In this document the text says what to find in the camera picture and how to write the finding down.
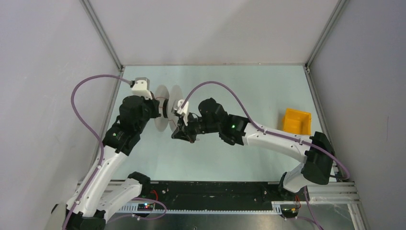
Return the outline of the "white cable spool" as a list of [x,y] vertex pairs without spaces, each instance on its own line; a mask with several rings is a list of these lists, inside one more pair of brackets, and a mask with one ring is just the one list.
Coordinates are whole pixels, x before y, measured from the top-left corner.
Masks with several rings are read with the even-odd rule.
[[154,93],[155,99],[160,101],[159,111],[161,117],[155,118],[155,127],[159,132],[164,132],[167,127],[173,132],[178,124],[175,108],[177,102],[183,99],[181,87],[174,85],[169,91],[165,85],[159,85]]

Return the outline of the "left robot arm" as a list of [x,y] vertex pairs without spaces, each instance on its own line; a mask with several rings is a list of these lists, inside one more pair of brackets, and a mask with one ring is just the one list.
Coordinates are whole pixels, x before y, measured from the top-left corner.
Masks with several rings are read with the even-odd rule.
[[118,188],[104,195],[112,176],[139,142],[150,119],[160,117],[153,96],[128,96],[119,107],[115,123],[100,141],[101,149],[84,182],[66,203],[64,230],[102,230],[127,202],[151,195],[150,178],[133,172]]

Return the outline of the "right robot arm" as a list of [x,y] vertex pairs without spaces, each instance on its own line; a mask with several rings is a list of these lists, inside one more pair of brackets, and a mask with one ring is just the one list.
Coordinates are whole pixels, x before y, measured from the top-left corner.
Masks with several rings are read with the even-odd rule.
[[260,126],[247,117],[228,114],[215,99],[202,101],[194,117],[183,99],[174,102],[171,112],[178,117],[172,139],[194,143],[198,135],[217,133],[229,145],[257,146],[276,151],[299,162],[293,170],[282,175],[279,196],[293,199],[308,185],[327,185],[334,156],[332,146],[324,133],[299,135]]

